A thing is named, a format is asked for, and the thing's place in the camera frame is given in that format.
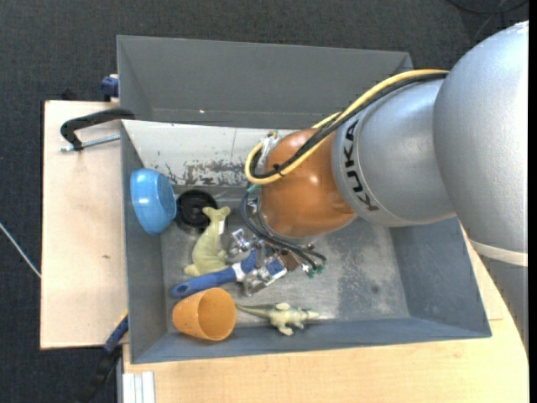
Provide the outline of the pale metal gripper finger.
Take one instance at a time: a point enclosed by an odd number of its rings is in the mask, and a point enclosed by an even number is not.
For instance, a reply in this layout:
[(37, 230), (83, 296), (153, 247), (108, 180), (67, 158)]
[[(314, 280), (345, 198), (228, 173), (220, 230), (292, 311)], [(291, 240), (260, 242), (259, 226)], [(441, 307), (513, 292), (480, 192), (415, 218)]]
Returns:
[(275, 282), (274, 276), (266, 267), (248, 273), (242, 281), (242, 294), (250, 297)]
[(239, 228), (231, 233), (227, 245), (227, 262), (234, 263), (245, 259), (257, 247), (257, 237)]

